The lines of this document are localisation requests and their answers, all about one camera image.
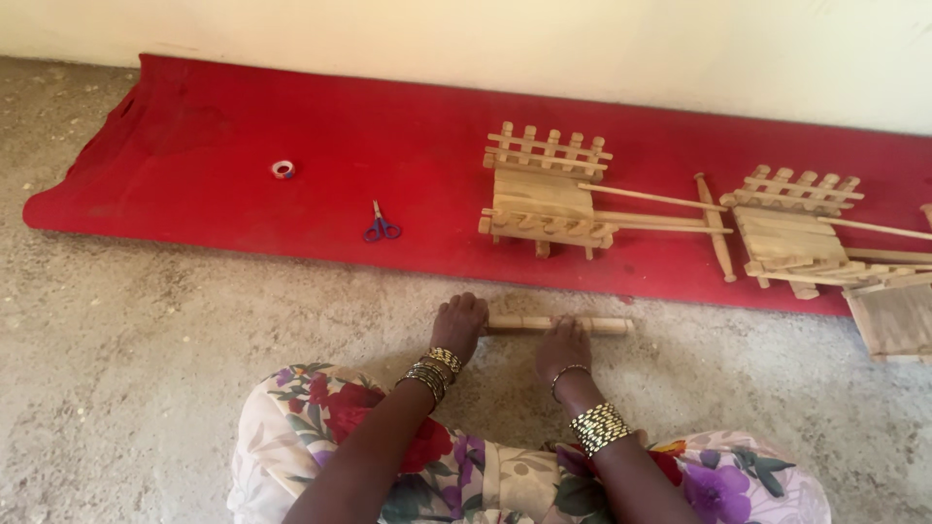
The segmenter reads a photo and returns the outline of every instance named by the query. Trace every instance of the bracelet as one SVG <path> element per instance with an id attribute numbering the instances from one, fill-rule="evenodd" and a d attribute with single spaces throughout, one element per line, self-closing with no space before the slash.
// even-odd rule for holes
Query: bracelet
<path id="1" fill-rule="evenodd" d="M 569 423 L 569 428 L 590 459 L 608 444 L 631 434 L 618 409 L 608 402 L 586 410 Z"/>
<path id="2" fill-rule="evenodd" d="M 431 350 L 428 351 L 424 356 L 429 356 L 446 364 L 446 366 L 450 368 L 450 371 L 452 371 L 454 375 L 457 375 L 460 371 L 462 371 L 463 363 L 459 361 L 457 355 L 443 348 L 431 348 Z"/>
<path id="3" fill-rule="evenodd" d="M 592 373 L 589 371 L 589 368 L 582 364 L 570 364 L 564 367 L 563 369 L 560 369 L 560 372 L 556 374 L 556 377 L 554 377 L 554 381 L 550 383 L 550 396 L 552 396 L 558 404 L 563 404 L 563 403 L 560 402 L 559 399 L 556 398 L 556 381 L 560 378 L 561 375 L 563 375 L 567 371 L 570 371 L 571 369 L 581 369 L 582 371 L 585 371 L 589 375 L 592 375 Z"/>
<path id="4" fill-rule="evenodd" d="M 395 382 L 395 385 L 397 386 L 405 379 L 419 380 L 431 390 L 431 394 L 433 395 L 433 409 L 431 409 L 431 413 L 433 413 L 433 410 L 437 408 L 446 394 L 446 383 L 440 366 L 426 362 L 417 362 L 407 370 L 407 373 Z"/>

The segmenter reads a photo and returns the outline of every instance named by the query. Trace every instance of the floral fabric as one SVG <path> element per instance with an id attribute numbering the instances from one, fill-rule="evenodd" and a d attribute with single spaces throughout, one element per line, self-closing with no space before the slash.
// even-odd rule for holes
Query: floral fabric
<path id="1" fill-rule="evenodd" d="M 259 384 L 246 400 L 233 455 L 227 506 L 235 522 L 281 522 L 384 396 L 371 377 L 329 364 L 290 365 Z M 831 522 L 819 483 L 749 434 L 694 434 L 650 446 L 648 454 L 705 524 Z M 426 419 L 378 521 L 601 524 L 614 518 L 597 470 L 578 446 L 509 448 Z"/>

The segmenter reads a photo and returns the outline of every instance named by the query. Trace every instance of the roll of tape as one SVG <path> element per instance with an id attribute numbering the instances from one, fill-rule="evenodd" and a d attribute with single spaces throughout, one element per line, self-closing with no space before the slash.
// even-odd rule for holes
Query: roll of tape
<path id="1" fill-rule="evenodd" d="M 295 176 L 295 165 L 288 160 L 282 160 L 272 164 L 272 174 L 275 178 L 291 178 Z"/>

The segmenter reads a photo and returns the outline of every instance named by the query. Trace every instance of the blue scissors handle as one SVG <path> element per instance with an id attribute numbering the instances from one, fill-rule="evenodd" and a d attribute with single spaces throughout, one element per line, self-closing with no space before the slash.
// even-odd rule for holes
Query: blue scissors handle
<path id="1" fill-rule="evenodd" d="M 367 242 L 374 242 L 383 236 L 389 240 L 398 238 L 402 234 L 402 229 L 394 224 L 389 224 L 384 218 L 377 218 L 372 223 L 372 227 L 363 233 L 363 239 Z"/>

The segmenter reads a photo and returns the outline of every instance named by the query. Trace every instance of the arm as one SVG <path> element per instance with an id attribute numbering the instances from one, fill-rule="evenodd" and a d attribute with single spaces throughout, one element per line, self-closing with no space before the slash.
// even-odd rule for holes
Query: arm
<path id="1" fill-rule="evenodd" d="M 549 387 L 567 365 L 592 366 L 589 336 L 572 317 L 562 317 L 538 349 L 537 372 Z M 571 369 L 556 382 L 555 396 L 571 418 L 605 402 L 588 373 Z M 628 524 L 701 524 L 634 434 L 606 445 L 593 455 L 609 497 L 611 512 Z"/>
<path id="2" fill-rule="evenodd" d="M 453 352 L 465 365 L 487 316 L 484 300 L 472 293 L 454 296 L 440 307 L 431 346 Z M 340 444 L 283 524 L 375 522 L 408 445 L 432 409 L 427 385 L 415 379 L 400 382 Z"/>

